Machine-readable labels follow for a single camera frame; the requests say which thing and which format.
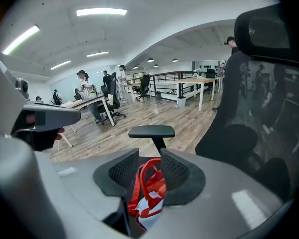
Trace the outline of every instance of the woman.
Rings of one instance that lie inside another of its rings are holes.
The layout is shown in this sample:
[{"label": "woman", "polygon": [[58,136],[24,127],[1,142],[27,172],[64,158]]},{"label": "woman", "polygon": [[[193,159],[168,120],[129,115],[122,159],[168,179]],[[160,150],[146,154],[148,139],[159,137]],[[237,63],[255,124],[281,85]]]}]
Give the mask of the woman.
[{"label": "woman", "polygon": [[[78,87],[78,91],[80,92],[81,97],[83,99],[93,97],[93,94],[91,93],[91,91],[93,90],[93,86],[90,85],[88,82],[89,75],[84,70],[79,71],[77,73],[77,75],[81,79],[81,84],[80,84],[81,86]],[[94,103],[88,105],[88,108],[95,117],[95,123],[99,123],[101,121],[101,115],[98,112],[97,103],[94,102]]]},{"label": "woman", "polygon": [[61,105],[63,103],[63,97],[58,93],[57,90],[53,91],[54,104]]}]

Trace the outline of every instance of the mesh backrest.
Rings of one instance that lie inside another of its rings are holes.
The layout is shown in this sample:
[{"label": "mesh backrest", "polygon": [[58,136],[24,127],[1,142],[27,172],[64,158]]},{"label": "mesh backrest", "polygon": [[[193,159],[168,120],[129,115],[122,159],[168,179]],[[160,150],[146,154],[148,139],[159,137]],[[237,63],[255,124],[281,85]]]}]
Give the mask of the mesh backrest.
[{"label": "mesh backrest", "polygon": [[299,68],[231,56],[217,115],[195,150],[236,166],[282,200],[292,197],[299,185]]}]

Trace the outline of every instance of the wooden floor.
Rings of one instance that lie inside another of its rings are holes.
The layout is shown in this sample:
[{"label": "wooden floor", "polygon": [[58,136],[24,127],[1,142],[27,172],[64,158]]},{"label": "wooden floor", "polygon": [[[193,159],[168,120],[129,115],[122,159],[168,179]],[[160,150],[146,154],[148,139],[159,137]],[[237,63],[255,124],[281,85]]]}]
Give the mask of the wooden floor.
[{"label": "wooden floor", "polygon": [[159,156],[151,139],[129,138],[128,132],[139,125],[170,125],[175,129],[176,136],[166,139],[166,146],[195,154],[196,145],[215,118],[212,108],[219,105],[221,93],[216,93],[214,101],[211,101],[211,95],[205,92],[202,111],[198,111],[199,95],[187,100],[183,108],[178,108],[176,102],[158,101],[154,97],[143,102],[129,101],[118,109],[126,118],[115,117],[117,124],[114,127],[109,121],[105,125],[95,124],[92,114],[85,110],[81,120],[74,125],[77,132],[74,133],[70,127],[65,131],[73,147],[61,140],[46,152],[56,162],[106,155],[127,148],[139,148],[140,156]]}]

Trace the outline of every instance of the red and white bag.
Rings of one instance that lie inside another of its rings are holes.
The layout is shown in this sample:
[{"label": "red and white bag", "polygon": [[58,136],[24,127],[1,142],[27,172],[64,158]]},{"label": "red and white bag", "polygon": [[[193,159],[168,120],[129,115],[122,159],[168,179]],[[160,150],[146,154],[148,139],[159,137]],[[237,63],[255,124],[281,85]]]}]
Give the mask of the red and white bag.
[{"label": "red and white bag", "polygon": [[[166,184],[163,174],[154,164],[161,163],[160,158],[151,159],[141,165],[136,173],[131,201],[128,204],[129,215],[136,217],[136,223],[143,230],[148,230],[160,216],[166,195]],[[155,174],[145,182],[146,171],[151,168]],[[144,197],[139,201],[140,189]]]}]

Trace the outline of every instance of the chair armrest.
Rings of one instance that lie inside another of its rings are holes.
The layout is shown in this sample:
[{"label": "chair armrest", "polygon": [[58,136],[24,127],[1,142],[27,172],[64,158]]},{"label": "chair armrest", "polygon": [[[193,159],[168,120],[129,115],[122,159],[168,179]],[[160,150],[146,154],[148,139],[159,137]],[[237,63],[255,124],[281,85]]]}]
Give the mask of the chair armrest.
[{"label": "chair armrest", "polygon": [[168,125],[142,125],[133,127],[129,132],[130,138],[173,138],[175,131]]}]

